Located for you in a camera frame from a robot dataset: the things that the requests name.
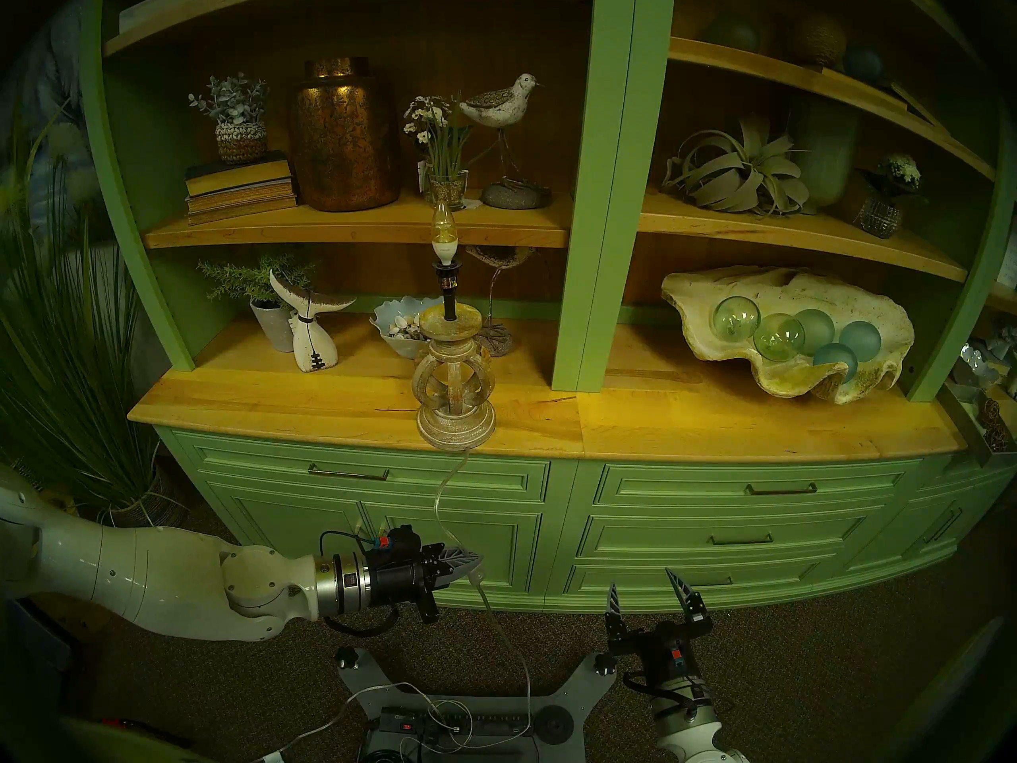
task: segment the green cabinet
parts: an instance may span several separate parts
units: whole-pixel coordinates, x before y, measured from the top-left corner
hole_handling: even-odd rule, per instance
[[[717,608],[883,580],[949,556],[1017,470],[966,454],[803,465],[682,465],[470,457],[333,448],[160,428],[243,543],[317,553],[328,530],[412,525],[484,555],[501,609],[671,610],[677,572]],[[325,551],[353,542],[325,533]],[[438,594],[480,606],[469,583]]]

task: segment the bird figurine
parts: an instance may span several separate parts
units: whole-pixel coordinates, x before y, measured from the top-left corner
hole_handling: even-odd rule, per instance
[[[524,73],[512,86],[482,93],[463,101],[459,108],[468,118],[481,125],[489,128],[507,128],[523,119],[527,100],[535,86],[537,79],[529,73]]]
[[[532,74],[524,73],[510,87],[483,93],[459,104],[459,110],[468,119],[495,128],[498,132],[497,140],[470,161],[472,164],[487,155],[495,144],[498,146],[501,155],[501,180],[484,188],[480,199],[485,204],[510,210],[530,210],[545,207],[550,201],[549,188],[532,183],[519,174],[519,166],[513,160],[504,134],[506,127],[523,119],[530,93],[533,92],[533,87],[539,85]],[[507,174],[508,166],[516,172],[514,177]]]
[[[318,325],[317,315],[322,311],[340,311],[356,298],[340,295],[322,295],[310,289],[292,287],[268,272],[268,281],[283,300],[296,309],[290,317],[293,329],[293,357],[301,371],[317,371],[332,368],[339,363],[336,343],[327,332]]]

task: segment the blue glass ball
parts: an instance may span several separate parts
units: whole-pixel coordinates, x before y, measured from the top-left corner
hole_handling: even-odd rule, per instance
[[[835,333],[833,319],[826,311],[806,308],[796,313],[794,318],[805,329],[805,343],[801,346],[802,355],[815,355],[816,350],[833,341]]]
[[[714,335],[723,342],[743,342],[760,327],[760,309],[740,295],[721,300],[710,322]]]
[[[846,363],[845,383],[850,383],[854,378],[854,372],[858,370],[858,359],[854,356],[851,348],[837,344],[837,342],[825,344],[816,350],[816,354],[813,356],[813,365],[819,366],[822,363]]]
[[[853,322],[845,325],[837,341],[845,347],[850,347],[862,363],[875,358],[880,352],[880,347],[883,346],[879,329],[864,319],[855,319]]]
[[[790,360],[805,343],[805,332],[801,322],[790,314],[767,314],[760,322],[753,344],[760,355],[778,363]]]

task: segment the copper vase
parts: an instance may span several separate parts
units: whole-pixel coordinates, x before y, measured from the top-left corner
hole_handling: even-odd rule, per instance
[[[366,57],[304,63],[293,95],[290,154],[303,201],[367,210],[399,198],[395,113]]]

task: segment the concrete pot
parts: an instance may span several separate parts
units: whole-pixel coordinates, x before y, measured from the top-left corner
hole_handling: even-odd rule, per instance
[[[273,347],[280,352],[293,352],[293,329],[290,328],[293,311],[289,306],[284,304],[275,308],[262,308],[252,300],[251,311]]]

